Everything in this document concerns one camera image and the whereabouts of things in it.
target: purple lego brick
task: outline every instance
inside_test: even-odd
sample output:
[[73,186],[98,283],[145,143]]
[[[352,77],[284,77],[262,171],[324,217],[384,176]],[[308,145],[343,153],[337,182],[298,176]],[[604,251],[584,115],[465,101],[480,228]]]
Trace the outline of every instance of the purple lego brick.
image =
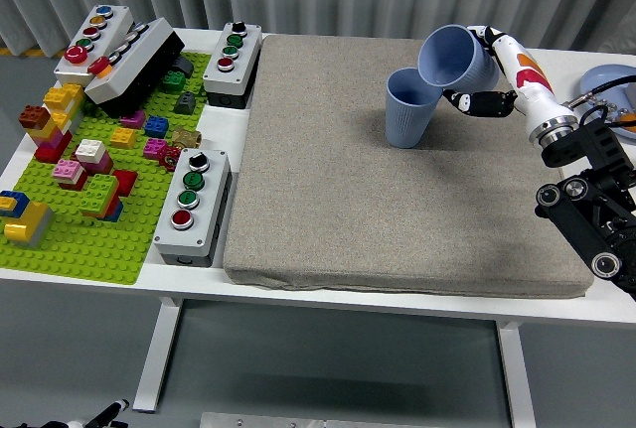
[[137,110],[132,115],[128,115],[127,117],[121,117],[119,119],[119,123],[122,127],[126,128],[135,128],[140,130],[143,128],[143,124],[146,122],[146,112],[142,109]]
[[168,146],[168,142],[161,138],[149,138],[143,148],[143,156],[149,160],[159,160],[159,152]]
[[81,165],[89,176],[97,175],[98,173],[109,174],[110,170],[112,170],[112,159],[108,152],[105,152],[99,163],[81,162]]

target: blue lego brick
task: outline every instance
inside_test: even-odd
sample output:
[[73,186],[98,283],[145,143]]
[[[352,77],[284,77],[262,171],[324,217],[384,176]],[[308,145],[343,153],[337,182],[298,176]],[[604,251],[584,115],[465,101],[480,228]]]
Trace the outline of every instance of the blue lego brick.
[[27,197],[22,192],[11,192],[8,190],[4,190],[0,192],[0,197],[13,198],[17,202],[16,206],[13,207],[12,210],[0,210],[0,216],[18,218],[22,216],[22,213],[29,204],[29,197]]
[[164,138],[168,132],[168,126],[167,118],[150,115],[143,129],[149,137]]

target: blue plastic cup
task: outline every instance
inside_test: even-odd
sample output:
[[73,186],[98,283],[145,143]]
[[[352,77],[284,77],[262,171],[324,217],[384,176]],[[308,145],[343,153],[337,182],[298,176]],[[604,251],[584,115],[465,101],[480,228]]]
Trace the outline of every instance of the blue plastic cup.
[[433,116],[442,88],[428,85],[416,68],[399,69],[387,79],[385,136],[391,145],[417,145]]
[[499,68],[464,26],[449,24],[424,41],[417,69],[430,85],[461,93],[492,90]]

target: red lego brick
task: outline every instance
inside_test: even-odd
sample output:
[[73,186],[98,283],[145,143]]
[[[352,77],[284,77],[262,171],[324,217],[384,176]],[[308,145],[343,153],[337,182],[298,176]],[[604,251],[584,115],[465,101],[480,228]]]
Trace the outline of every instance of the red lego brick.
[[119,182],[117,194],[121,197],[129,196],[135,186],[135,182],[137,181],[137,172],[130,170],[115,170],[112,172],[112,176]]
[[42,130],[50,118],[51,114],[45,107],[41,107],[40,105],[27,105],[24,107],[24,111],[20,114],[20,117],[18,117],[18,121],[24,128]]
[[73,135],[71,135],[71,132],[67,132],[65,133],[64,137],[62,137],[60,145],[58,145],[56,148],[38,147],[36,153],[34,154],[34,157],[36,157],[36,160],[38,160],[40,163],[57,164],[58,160],[62,158],[62,154],[64,153],[64,151],[69,146],[72,138]]
[[81,176],[79,177],[78,182],[74,185],[70,183],[58,183],[58,185],[60,185],[60,188],[64,190],[73,190],[74,192],[80,192],[83,189],[83,185],[86,183],[87,179],[88,173],[81,172]]

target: yellow lego brick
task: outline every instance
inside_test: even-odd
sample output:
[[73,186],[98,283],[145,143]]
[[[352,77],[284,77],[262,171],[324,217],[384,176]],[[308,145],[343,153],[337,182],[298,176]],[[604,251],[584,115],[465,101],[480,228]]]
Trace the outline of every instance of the yellow lego brick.
[[68,130],[67,125],[71,122],[71,118],[68,114],[56,111],[51,113],[51,118],[56,122],[56,125],[58,125],[60,130],[63,132]]
[[15,198],[0,197],[0,211],[12,212],[16,205],[18,205],[18,201]]
[[73,96],[64,88],[51,87],[44,96],[44,104],[52,112],[66,112]]
[[4,235],[10,241],[28,244],[48,209],[46,203],[29,202],[22,216],[5,218]]
[[84,97],[83,88],[81,88],[81,85],[67,82],[62,85],[62,88],[69,93],[71,98],[83,99]]
[[42,128],[42,130],[37,130],[35,128],[25,128],[25,131],[32,137],[40,138],[42,140],[49,140],[55,130],[58,128],[56,121],[53,118],[50,118],[47,124]]
[[132,128],[117,127],[110,137],[110,145],[115,148],[130,150],[137,139],[137,134]]

